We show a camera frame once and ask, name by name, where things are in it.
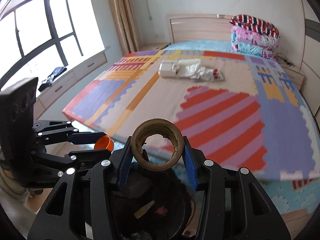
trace colorful patterned blanket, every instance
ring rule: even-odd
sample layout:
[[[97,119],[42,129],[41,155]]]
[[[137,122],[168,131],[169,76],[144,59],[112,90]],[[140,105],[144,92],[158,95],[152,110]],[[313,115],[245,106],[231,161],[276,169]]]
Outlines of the colorful patterned blanket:
[[[225,80],[160,78],[162,59],[201,58]],[[246,166],[261,179],[320,177],[318,129],[307,104],[274,61],[215,51],[129,54],[84,88],[63,110],[70,119],[126,141],[151,118],[174,122],[193,148],[226,168]],[[170,156],[152,136],[147,146]]]

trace blue gripper pad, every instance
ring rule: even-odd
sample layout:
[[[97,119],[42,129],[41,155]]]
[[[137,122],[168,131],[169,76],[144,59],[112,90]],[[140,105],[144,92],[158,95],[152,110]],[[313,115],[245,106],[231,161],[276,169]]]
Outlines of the blue gripper pad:
[[[184,144],[182,159],[183,159],[184,167],[186,168],[189,183],[194,190],[197,190],[199,185],[197,180],[197,170],[196,170],[195,163],[193,162],[189,148],[186,144]]]
[[[129,175],[131,164],[132,164],[132,158],[133,158],[133,155],[131,152],[131,146],[129,144],[124,152],[122,161],[117,171],[118,179],[116,184],[119,186],[119,189],[121,189],[121,187],[127,182],[127,178]]]

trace window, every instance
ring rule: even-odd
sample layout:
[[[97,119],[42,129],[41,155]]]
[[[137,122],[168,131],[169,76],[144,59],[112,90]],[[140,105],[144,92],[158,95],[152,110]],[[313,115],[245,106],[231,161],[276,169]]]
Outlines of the window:
[[[0,21],[0,37],[1,90],[33,76],[39,87],[56,67],[82,61],[68,0],[24,1]]]

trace window pane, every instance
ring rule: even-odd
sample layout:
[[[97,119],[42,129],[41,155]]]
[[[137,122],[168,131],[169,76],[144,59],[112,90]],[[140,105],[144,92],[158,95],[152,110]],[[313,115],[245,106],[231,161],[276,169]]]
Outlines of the window pane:
[[[54,25],[59,38],[72,32],[66,0],[50,0]]]
[[[38,87],[41,85],[41,81],[46,79],[56,67],[63,67],[63,63],[59,57],[57,47],[55,45],[46,49],[27,64],[25,64],[17,73],[15,73],[9,81],[4,85],[1,90],[15,84],[19,80],[26,77],[38,77]]]
[[[24,55],[51,39],[44,0],[32,0],[20,6],[16,18]]]
[[[76,66],[83,61],[73,35],[62,40],[60,44],[69,66]]]
[[[16,39],[14,12],[0,21],[0,78],[19,60],[18,42]]]

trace window frame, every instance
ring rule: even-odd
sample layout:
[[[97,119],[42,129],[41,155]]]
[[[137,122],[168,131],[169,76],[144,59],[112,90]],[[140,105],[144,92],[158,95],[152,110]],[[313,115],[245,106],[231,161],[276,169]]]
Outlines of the window frame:
[[[48,26],[49,26],[49,31],[50,31],[50,35],[51,35],[51,39],[46,41],[45,43],[41,44],[40,46],[36,47],[35,49],[33,49],[31,52],[29,52],[28,54],[24,55],[23,50],[22,50],[22,46],[21,46],[21,42],[20,42],[20,37],[19,37],[19,31],[17,29],[17,20],[16,20],[16,9],[18,9],[20,6],[30,2],[32,0],[25,0],[22,3],[16,5],[15,7],[13,7],[12,9],[10,9],[8,12],[6,12],[2,19],[4,17],[6,17],[7,15],[9,15],[10,13],[14,12],[14,23],[15,23],[15,32],[16,32],[16,39],[17,39],[17,43],[18,43],[18,47],[19,47],[19,51],[21,54],[21,59],[18,60],[1,78],[0,78],[0,89],[9,81],[9,79],[15,74],[17,73],[18,70],[20,70],[25,64],[27,64],[30,60],[32,60],[34,57],[36,57],[37,55],[39,55],[40,53],[42,53],[44,50],[48,49],[49,47],[55,45],[58,51],[58,54],[60,56],[60,59],[63,63],[63,66],[66,67],[68,66],[68,61],[66,59],[66,56],[63,52],[62,46],[61,46],[61,41],[63,41],[64,39],[70,37],[70,36],[74,36],[76,39],[76,43],[78,45],[78,49],[80,51],[81,56],[83,56],[79,41],[78,41],[78,37],[76,35],[76,31],[72,22],[72,18],[71,18],[71,13],[70,13],[70,9],[69,9],[69,3],[68,0],[66,0],[66,5],[67,5],[67,10],[68,10],[68,15],[69,15],[69,19],[70,19],[70,23],[71,23],[71,27],[72,27],[72,32],[62,36],[61,38],[59,38],[58,34],[57,34],[57,30],[53,21],[53,16],[52,16],[52,11],[51,11],[51,7],[50,7],[50,0],[44,0],[44,9],[45,9],[45,14],[47,16],[47,21],[48,21]]]

